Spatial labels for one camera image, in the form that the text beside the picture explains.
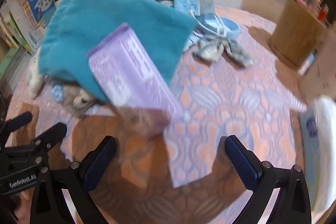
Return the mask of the grey plush toy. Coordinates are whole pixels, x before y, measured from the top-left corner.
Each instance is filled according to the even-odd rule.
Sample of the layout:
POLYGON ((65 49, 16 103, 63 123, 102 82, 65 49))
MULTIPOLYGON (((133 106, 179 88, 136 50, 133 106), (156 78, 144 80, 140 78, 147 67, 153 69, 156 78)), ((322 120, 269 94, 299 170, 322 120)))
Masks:
POLYGON ((29 62, 26 73, 26 86, 30 98, 37 98, 47 84, 51 87, 51 96, 55 102, 61 104, 72 116, 83 118, 85 112, 98 100, 76 83, 53 80, 51 77, 41 75, 38 71, 40 51, 41 48, 38 48, 29 62))

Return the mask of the purple tissue pack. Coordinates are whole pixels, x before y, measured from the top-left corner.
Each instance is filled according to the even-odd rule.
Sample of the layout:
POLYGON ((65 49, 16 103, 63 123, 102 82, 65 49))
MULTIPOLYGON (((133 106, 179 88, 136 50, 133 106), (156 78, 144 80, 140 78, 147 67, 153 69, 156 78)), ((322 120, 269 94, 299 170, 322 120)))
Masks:
POLYGON ((88 65, 118 114, 143 138, 163 133, 183 117, 181 104, 128 24, 89 52, 88 65))

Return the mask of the teal cloth pouch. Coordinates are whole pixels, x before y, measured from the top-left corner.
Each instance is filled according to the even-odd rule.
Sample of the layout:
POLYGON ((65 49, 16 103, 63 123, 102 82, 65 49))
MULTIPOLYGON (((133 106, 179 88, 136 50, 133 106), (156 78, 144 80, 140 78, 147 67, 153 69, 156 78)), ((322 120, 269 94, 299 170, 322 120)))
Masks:
POLYGON ((169 84, 197 20, 154 0, 62 0, 41 42, 39 73, 75 82, 107 102, 88 66, 88 52, 123 23, 169 84))

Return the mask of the plaid fabric bow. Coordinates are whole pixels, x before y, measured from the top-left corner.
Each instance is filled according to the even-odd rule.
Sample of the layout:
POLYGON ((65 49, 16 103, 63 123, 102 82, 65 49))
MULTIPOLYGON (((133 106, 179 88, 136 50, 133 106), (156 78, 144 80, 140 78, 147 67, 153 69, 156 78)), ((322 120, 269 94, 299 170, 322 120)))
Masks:
POLYGON ((216 63, 224 53, 241 67, 247 68, 253 64, 252 57, 236 40, 219 36, 206 35, 200 38, 198 49, 193 55, 205 63, 216 63))

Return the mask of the light blue round bowl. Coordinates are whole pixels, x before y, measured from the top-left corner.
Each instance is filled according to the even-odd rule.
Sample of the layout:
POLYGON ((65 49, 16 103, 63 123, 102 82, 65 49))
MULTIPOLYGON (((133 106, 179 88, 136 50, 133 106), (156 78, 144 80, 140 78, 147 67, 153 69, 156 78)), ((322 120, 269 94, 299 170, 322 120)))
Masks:
POLYGON ((218 14, 205 14, 196 19, 198 28, 206 35, 236 40, 240 34, 240 26, 236 22, 218 14))

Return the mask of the row of upright books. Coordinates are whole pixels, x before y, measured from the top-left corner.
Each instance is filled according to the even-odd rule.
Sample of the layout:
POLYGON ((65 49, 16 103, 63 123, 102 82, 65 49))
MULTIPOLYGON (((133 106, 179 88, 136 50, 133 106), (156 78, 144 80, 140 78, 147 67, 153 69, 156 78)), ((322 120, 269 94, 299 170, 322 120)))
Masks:
POLYGON ((1 16, 7 28, 12 32, 15 39, 25 47, 29 54, 34 54, 33 47, 27 42, 29 22, 24 11, 24 3, 27 0, 5 0, 5 6, 1 9, 1 16))

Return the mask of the white tissue pack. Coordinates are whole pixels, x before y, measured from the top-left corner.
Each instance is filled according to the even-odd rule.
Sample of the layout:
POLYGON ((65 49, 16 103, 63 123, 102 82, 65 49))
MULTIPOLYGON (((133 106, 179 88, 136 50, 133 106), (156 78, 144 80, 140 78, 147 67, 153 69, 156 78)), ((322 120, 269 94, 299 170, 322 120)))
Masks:
POLYGON ((315 98, 299 122, 311 211, 320 215, 335 201, 335 102, 315 98))

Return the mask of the pink lidded bin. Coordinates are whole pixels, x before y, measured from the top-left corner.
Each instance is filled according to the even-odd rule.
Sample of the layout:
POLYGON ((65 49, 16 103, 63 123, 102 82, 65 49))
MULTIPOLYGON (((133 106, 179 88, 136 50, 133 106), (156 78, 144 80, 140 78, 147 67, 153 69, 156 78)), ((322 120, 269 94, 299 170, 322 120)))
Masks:
POLYGON ((311 66, 299 79, 298 87, 305 103, 318 96, 335 100, 335 25, 330 27, 311 66))

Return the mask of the pink patterned table mat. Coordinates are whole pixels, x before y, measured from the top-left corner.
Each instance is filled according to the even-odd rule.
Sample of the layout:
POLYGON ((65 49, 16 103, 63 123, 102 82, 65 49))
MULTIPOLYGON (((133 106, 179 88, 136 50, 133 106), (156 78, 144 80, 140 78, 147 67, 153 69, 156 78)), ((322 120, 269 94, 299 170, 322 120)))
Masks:
POLYGON ((238 40, 253 65, 241 69, 223 57, 208 66, 185 53, 171 82, 184 117, 163 135, 145 141, 129 134, 105 106, 95 105, 76 119, 51 98, 49 88, 31 100, 20 80, 7 116, 30 111, 34 118, 13 143, 27 143, 52 125, 66 123, 66 139, 50 152, 51 167, 63 168, 82 160, 104 136, 116 137, 120 154, 91 194, 109 223, 232 223, 251 194, 224 153, 225 136, 236 135, 274 166, 301 165, 298 114, 306 107, 298 92, 300 73, 268 50, 276 25, 233 8, 219 14, 240 25, 238 40))

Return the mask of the wooden pen holder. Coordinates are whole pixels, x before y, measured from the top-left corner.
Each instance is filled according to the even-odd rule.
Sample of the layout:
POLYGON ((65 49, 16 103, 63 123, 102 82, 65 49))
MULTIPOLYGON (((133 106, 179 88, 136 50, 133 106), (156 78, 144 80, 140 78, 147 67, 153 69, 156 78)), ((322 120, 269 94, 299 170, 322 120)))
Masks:
POLYGON ((310 54, 318 49, 327 28, 306 8, 286 0, 268 46, 278 59, 292 69, 300 69, 310 54))

